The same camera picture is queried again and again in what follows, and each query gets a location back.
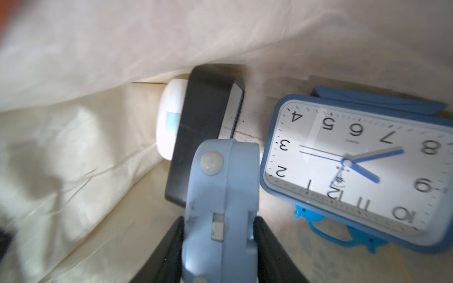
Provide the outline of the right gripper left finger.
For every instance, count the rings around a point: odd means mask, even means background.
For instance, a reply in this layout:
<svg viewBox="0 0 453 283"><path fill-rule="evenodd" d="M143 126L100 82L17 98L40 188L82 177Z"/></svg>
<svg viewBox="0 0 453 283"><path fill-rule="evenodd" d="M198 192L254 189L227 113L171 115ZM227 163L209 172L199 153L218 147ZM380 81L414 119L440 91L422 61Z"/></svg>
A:
<svg viewBox="0 0 453 283"><path fill-rule="evenodd" d="M178 217L130 283L180 283L184 217Z"/></svg>

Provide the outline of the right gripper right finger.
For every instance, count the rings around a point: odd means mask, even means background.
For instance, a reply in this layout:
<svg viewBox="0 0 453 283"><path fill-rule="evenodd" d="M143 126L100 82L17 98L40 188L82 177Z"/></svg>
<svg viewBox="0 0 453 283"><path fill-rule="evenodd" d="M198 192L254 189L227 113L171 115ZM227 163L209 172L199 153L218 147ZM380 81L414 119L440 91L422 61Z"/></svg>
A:
<svg viewBox="0 0 453 283"><path fill-rule="evenodd" d="M309 283L262 217L255 217L253 232L258 247L259 283Z"/></svg>

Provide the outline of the light blue round alarm clock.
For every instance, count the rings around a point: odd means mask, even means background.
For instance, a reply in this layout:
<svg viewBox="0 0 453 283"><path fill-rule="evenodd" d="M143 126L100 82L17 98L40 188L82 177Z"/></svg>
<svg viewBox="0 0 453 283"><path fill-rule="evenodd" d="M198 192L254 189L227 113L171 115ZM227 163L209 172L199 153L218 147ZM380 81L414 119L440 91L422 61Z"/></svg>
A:
<svg viewBox="0 0 453 283"><path fill-rule="evenodd" d="M254 283L258 247L260 149L234 139L206 140L193 157L185 208L182 280Z"/></svg>

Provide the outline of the cream canvas bag orange handles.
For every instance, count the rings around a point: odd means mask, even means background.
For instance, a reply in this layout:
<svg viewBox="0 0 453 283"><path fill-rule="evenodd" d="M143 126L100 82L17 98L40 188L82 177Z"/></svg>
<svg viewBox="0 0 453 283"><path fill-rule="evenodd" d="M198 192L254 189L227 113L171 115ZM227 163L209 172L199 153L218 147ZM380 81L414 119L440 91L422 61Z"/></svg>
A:
<svg viewBox="0 0 453 283"><path fill-rule="evenodd" d="M166 82L219 64L235 138L314 86L453 103L451 1L2 1L4 283L126 283L184 210L165 199Z"/></svg>

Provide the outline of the black rectangular clock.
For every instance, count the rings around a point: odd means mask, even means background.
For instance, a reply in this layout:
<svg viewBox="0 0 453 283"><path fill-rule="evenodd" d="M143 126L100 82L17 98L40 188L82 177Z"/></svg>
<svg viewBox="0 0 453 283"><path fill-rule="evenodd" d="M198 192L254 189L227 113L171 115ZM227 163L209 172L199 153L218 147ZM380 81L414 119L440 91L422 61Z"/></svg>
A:
<svg viewBox="0 0 453 283"><path fill-rule="evenodd" d="M188 80L182 117L176 132L166 200L184 207L192 160L199 145L210 139L231 139L241 113L245 87L237 67L206 64Z"/></svg>

